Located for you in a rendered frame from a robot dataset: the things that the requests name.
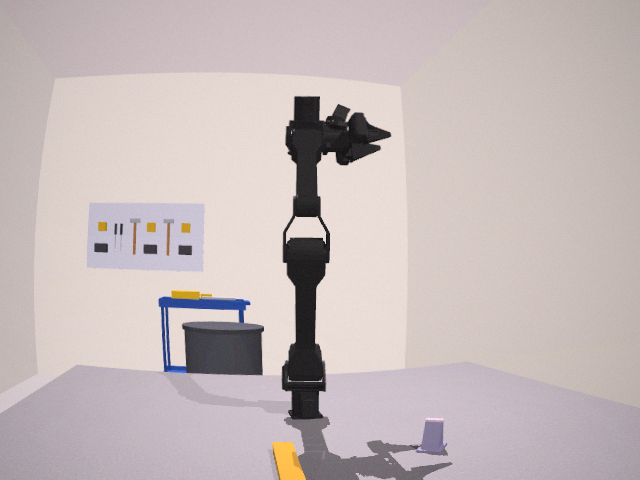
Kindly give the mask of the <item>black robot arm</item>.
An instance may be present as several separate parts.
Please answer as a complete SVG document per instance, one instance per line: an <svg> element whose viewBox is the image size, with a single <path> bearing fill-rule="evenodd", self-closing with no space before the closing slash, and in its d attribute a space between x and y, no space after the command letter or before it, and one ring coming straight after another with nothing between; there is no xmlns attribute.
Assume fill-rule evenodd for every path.
<svg viewBox="0 0 640 480"><path fill-rule="evenodd" d="M330 262L330 232L321 218L321 197L317 189L317 163L325 150L325 124L348 128L350 109L337 105L326 121L319 120L320 96L295 97L293 120L286 126L285 145L296 165L296 196L293 216L283 231L283 263L295 287L296 342L288 350L282 366L282 390L291 391L292 419L324 418L319 412L319 391L326 392L326 366L315 343L316 288L325 277ZM292 134L291 134L292 130ZM323 238L290 237L286 232L296 217L318 217L326 231ZM322 382L288 382L319 381Z"/></svg>

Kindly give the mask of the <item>orange bar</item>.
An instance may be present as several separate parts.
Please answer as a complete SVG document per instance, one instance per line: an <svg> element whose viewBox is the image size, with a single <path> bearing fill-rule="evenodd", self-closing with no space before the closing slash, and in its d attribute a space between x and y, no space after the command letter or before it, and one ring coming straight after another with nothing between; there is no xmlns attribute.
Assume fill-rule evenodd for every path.
<svg viewBox="0 0 640 480"><path fill-rule="evenodd" d="M293 442L273 442L273 454L280 480L306 480Z"/></svg>

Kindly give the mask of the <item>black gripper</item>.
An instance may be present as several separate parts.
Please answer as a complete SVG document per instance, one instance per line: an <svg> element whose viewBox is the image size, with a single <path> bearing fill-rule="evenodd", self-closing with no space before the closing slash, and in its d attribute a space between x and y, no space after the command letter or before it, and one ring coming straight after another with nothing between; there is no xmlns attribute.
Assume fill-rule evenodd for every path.
<svg viewBox="0 0 640 480"><path fill-rule="evenodd" d="M391 133L369 124L363 112L355 112L350 116L348 128L330 128L325 124L325 150L336 152L336 162L348 165L354 161L381 150L381 146L369 144L391 137Z"/></svg>

